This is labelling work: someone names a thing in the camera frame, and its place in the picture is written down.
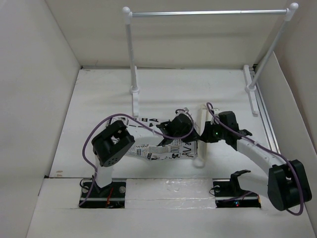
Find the newspaper print trousers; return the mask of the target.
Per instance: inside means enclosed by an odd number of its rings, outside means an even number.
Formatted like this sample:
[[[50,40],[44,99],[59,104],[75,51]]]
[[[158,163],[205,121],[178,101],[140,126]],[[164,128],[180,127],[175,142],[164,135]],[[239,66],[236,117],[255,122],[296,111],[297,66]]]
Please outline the newspaper print trousers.
[[[180,139],[168,140],[153,132],[163,119],[113,117],[105,123],[105,127],[117,120],[123,121],[128,132],[134,137],[135,143],[126,155],[148,161],[195,159],[198,157],[196,142],[183,142]]]

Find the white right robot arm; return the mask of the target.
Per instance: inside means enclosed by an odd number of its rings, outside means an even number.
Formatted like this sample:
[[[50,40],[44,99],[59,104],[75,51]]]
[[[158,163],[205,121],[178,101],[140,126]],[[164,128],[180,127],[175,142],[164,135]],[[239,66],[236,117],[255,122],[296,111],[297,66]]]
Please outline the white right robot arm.
[[[254,175],[250,170],[240,170],[229,179],[230,200],[237,200],[250,193],[267,197],[278,211],[300,216],[305,203],[312,199],[312,192],[304,165],[299,160],[287,160],[252,138],[252,133],[240,129],[232,111],[201,115],[200,140],[204,143],[224,141],[235,151],[248,157],[265,176]]]

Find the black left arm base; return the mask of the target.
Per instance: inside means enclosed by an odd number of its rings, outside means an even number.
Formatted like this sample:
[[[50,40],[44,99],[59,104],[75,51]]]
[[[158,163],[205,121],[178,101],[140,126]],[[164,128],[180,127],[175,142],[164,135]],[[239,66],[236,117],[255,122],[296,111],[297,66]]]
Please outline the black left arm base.
[[[104,188],[99,188],[94,184],[90,195],[88,195],[88,192],[92,185],[92,179],[83,178],[79,185],[81,187],[79,208],[121,209],[125,207],[125,179],[115,179],[110,185]]]

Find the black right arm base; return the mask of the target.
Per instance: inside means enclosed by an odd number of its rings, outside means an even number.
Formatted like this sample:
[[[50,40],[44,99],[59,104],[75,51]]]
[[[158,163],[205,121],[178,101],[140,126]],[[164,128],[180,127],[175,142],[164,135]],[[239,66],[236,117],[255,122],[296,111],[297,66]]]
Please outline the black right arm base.
[[[249,170],[236,171],[230,178],[213,178],[210,195],[215,198],[216,208],[261,208],[259,195],[243,190],[240,187],[238,178],[241,175],[250,173]]]

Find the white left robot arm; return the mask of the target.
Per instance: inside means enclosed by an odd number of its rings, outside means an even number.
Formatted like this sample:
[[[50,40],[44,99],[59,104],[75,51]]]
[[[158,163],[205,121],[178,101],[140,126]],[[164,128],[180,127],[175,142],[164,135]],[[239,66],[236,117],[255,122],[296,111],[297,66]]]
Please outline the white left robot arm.
[[[109,194],[112,167],[125,155],[150,162],[194,160],[199,138],[197,126],[183,111],[172,120],[115,116],[92,139],[97,163],[93,191],[101,197]]]

